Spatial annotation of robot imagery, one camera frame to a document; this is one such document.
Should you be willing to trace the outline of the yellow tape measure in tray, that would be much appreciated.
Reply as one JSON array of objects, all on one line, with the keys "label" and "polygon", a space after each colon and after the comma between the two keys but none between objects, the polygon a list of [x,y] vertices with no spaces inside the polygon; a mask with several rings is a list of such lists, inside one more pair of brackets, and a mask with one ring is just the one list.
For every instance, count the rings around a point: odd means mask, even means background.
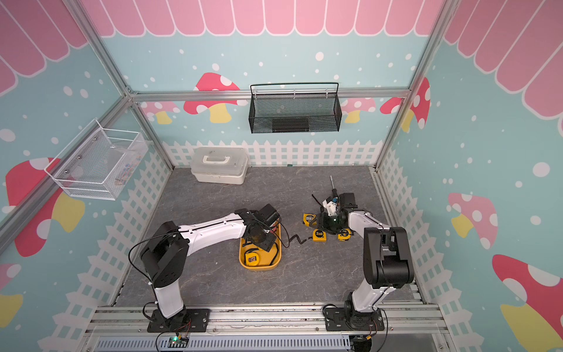
[{"label": "yellow tape measure in tray", "polygon": [[248,266],[248,267],[258,266],[260,264],[259,249],[254,248],[254,249],[249,249],[249,250],[245,251],[243,263],[244,263],[245,266]]}]

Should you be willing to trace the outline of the yellow tape measure with strap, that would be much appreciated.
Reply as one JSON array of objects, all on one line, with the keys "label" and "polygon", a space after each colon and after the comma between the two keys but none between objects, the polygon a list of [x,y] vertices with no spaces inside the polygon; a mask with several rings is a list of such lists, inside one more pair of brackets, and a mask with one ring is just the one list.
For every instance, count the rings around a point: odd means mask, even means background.
[{"label": "yellow tape measure with strap", "polygon": [[288,237],[289,243],[297,241],[300,245],[302,245],[307,241],[326,242],[326,240],[327,240],[327,234],[324,231],[318,229],[314,229],[312,235],[309,236],[308,238],[301,238],[299,234],[294,234],[293,236]]}]

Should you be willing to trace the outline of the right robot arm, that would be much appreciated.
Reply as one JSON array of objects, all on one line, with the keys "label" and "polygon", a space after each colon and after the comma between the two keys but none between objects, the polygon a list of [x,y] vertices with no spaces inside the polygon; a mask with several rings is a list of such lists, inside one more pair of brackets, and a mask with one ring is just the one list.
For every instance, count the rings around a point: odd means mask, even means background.
[{"label": "right robot arm", "polygon": [[353,193],[338,193],[321,203],[318,229],[334,235],[358,235],[363,240],[364,279],[345,303],[349,316],[376,311],[393,291],[414,280],[408,235],[402,227],[392,227],[359,208]]}]

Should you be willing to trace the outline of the black orange screwdriver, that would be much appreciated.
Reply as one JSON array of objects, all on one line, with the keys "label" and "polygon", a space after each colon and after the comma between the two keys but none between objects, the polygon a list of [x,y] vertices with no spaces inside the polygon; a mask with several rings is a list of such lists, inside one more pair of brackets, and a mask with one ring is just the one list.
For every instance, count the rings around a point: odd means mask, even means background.
[{"label": "black orange screwdriver", "polygon": [[332,175],[330,175],[330,181],[331,181],[332,194],[333,194],[334,197],[337,197],[338,193],[337,193],[337,189],[334,185],[334,179],[333,179]]}]

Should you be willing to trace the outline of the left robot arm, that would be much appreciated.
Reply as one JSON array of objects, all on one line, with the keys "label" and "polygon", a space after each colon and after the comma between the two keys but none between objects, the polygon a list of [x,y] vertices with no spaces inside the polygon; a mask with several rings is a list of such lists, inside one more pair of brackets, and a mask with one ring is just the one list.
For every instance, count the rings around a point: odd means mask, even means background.
[{"label": "left robot arm", "polygon": [[277,239],[274,227],[279,220],[278,211],[268,204],[258,211],[243,208],[199,224],[162,224],[140,252],[160,314],[174,318],[185,309],[179,279],[189,256],[217,243],[241,238],[268,251]]}]

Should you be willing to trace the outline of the yellow storage tray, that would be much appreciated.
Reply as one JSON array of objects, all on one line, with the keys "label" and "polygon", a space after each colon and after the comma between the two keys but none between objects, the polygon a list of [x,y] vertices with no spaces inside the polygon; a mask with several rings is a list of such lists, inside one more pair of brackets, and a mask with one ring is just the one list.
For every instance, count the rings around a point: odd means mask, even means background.
[{"label": "yellow storage tray", "polygon": [[[275,241],[273,246],[268,250],[261,249],[259,246],[253,244],[252,242],[242,238],[240,239],[240,246],[239,246],[239,263],[243,266],[243,268],[248,269],[249,271],[269,271],[276,268],[281,261],[282,256],[282,242],[280,241],[280,234],[281,234],[281,224],[277,222],[273,229],[270,232],[270,235],[274,235]],[[244,253],[249,249],[259,249],[260,254],[260,264],[256,267],[248,267],[245,266],[244,261]]]}]

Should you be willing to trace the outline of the black mesh wall basket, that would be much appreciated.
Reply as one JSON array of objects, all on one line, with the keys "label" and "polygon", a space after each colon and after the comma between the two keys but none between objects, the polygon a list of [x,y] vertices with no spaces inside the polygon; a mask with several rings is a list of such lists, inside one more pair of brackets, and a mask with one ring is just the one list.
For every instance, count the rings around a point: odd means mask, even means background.
[{"label": "black mesh wall basket", "polygon": [[252,84],[252,133],[338,132],[342,121],[337,82]]}]

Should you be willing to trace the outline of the white plastic toolbox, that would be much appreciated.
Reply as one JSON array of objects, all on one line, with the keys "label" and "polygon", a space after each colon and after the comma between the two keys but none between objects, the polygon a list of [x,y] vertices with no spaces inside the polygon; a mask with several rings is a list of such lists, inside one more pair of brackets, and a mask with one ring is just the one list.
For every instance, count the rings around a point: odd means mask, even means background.
[{"label": "white plastic toolbox", "polygon": [[243,148],[200,147],[190,162],[192,175],[201,183],[243,184],[249,156]]}]

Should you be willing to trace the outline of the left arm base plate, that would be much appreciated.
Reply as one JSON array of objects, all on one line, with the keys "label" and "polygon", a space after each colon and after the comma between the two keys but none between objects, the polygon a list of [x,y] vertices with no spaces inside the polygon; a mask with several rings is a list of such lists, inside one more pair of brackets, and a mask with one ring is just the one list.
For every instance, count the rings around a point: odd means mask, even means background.
[{"label": "left arm base plate", "polygon": [[147,327],[149,333],[206,332],[210,309],[184,309],[171,318],[164,318],[160,310],[153,312]]}]

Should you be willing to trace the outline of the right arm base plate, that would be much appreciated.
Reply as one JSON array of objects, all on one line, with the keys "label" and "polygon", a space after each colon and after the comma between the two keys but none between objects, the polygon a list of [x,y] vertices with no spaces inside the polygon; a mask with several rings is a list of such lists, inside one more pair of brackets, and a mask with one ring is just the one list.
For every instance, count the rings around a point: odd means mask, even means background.
[{"label": "right arm base plate", "polygon": [[325,307],[323,309],[327,331],[383,331],[385,327],[381,311],[356,312],[346,308]]}]

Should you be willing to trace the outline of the green led circuit board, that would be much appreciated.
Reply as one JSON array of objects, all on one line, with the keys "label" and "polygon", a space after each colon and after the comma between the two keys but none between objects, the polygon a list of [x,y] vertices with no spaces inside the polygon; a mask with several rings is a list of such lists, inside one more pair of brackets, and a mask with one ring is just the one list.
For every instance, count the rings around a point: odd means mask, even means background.
[{"label": "green led circuit board", "polygon": [[167,348],[186,348],[189,338],[187,337],[170,337]]}]

